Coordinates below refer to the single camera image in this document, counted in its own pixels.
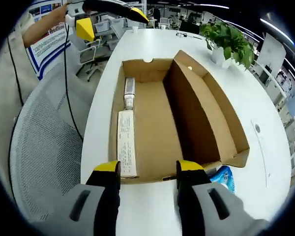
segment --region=green leaves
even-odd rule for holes
[[[220,22],[211,27],[211,25],[202,25],[200,27],[201,35],[206,38],[206,46],[212,50],[211,42],[218,47],[224,48],[224,57],[232,57],[239,64],[243,64],[246,69],[254,59],[252,45],[244,38],[243,34],[234,27]]]
[[[233,53],[233,58],[236,62],[239,62],[239,54],[237,52]]]
[[[224,48],[224,57],[225,57],[225,60],[227,60],[231,56],[232,56],[232,49],[231,49],[231,47]]]
[[[230,28],[232,39],[236,39],[239,36],[239,31],[233,27],[229,27],[229,28]]]
[[[220,33],[221,37],[225,37],[227,36],[227,27],[225,25],[221,25],[221,33]]]

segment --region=potted plant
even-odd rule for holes
[[[253,62],[253,47],[236,28],[224,22],[213,26],[204,24],[201,26],[201,35],[206,38],[207,48],[213,50],[212,60],[215,63],[228,67],[234,59],[248,69]]]

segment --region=cardboard box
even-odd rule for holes
[[[129,182],[162,181],[176,174],[176,161],[209,170],[244,167],[249,145],[240,121],[216,80],[183,51],[174,59],[122,63],[114,95],[109,154],[117,159],[118,112],[126,77],[136,80],[134,131],[137,175]]]

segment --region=white cup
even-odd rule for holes
[[[132,27],[133,32],[134,32],[134,33],[137,33],[137,32],[138,32],[138,28],[139,28],[138,26],[133,26],[133,27]]]

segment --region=black cable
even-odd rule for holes
[[[20,101],[21,101],[21,105],[24,106],[24,102],[23,102],[23,98],[22,98],[22,93],[21,93],[20,81],[19,81],[18,74],[16,72],[16,67],[15,67],[13,56],[12,56],[12,51],[11,51],[11,46],[10,46],[9,38],[7,38],[7,41],[8,41],[8,48],[9,48],[9,52],[10,52],[12,64],[13,64],[13,67],[14,67],[14,73],[15,73],[15,78],[16,78],[16,84],[18,86],[19,98],[20,98]]]
[[[68,26],[68,30],[67,30],[67,36],[65,38],[65,43],[64,43],[64,50],[63,50],[63,54],[64,54],[64,80],[65,80],[65,95],[67,97],[67,101],[68,101],[68,105],[69,105],[69,110],[70,110],[70,114],[71,114],[71,118],[74,124],[75,129],[77,130],[82,142],[83,142],[83,137],[80,134],[77,124],[75,123],[73,114],[72,114],[72,110],[71,110],[71,105],[70,105],[70,100],[69,100],[69,96],[68,96],[68,78],[67,78],[67,60],[66,60],[66,55],[65,55],[65,51],[66,51],[66,46],[67,46],[67,42],[68,42],[68,37],[69,37],[69,26]]]

